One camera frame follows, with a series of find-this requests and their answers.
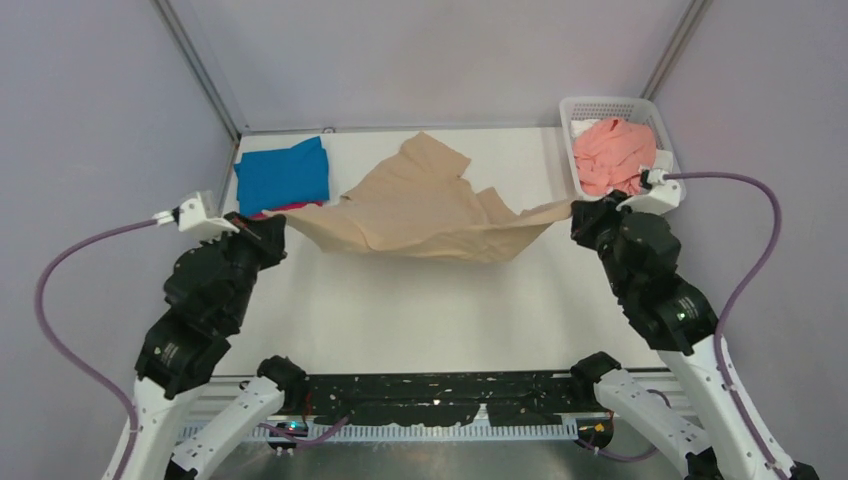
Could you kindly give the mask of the beige t shirt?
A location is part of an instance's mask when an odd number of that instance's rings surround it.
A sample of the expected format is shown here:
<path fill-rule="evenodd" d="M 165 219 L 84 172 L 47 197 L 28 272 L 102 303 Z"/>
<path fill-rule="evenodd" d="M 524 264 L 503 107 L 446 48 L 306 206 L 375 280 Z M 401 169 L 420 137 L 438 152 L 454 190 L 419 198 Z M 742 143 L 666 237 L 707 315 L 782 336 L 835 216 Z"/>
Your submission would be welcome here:
<path fill-rule="evenodd" d="M 329 206 L 282 212 L 289 227 L 325 253 L 502 263 L 553 223 L 569 201 L 513 212 L 493 187 L 473 190 L 470 158 L 420 132 Z"/>

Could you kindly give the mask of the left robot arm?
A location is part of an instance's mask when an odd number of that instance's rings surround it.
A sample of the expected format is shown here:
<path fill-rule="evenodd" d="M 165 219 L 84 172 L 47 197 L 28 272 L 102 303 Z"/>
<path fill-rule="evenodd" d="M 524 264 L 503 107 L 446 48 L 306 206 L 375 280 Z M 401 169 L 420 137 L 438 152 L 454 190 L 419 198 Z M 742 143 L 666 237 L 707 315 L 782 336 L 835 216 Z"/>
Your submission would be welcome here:
<path fill-rule="evenodd" d="M 286 219 L 236 212 L 225 232 L 181 255 L 164 284 L 166 313 L 148 330 L 137 359 L 133 409 L 107 479 L 208 479 L 269 416 L 298 412 L 306 374 L 289 358 L 263 360 L 245 390 L 199 432 L 178 436 L 193 404 L 240 332 L 260 271 L 286 257 Z"/>

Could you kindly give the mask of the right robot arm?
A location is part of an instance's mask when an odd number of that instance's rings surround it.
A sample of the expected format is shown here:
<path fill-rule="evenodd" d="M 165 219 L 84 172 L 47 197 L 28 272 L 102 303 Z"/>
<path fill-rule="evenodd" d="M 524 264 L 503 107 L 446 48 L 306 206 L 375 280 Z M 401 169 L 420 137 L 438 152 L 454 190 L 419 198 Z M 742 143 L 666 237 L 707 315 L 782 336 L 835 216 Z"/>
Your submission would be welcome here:
<path fill-rule="evenodd" d="M 636 212 L 614 192 L 572 203 L 571 237 L 595 251 L 629 325 L 674 374 L 698 425 L 639 386 L 608 354 L 575 364 L 571 397 L 584 410 L 618 414 L 684 479 L 815 479 L 756 411 L 731 366 L 709 301 L 677 272 L 680 241 L 660 215 Z"/>

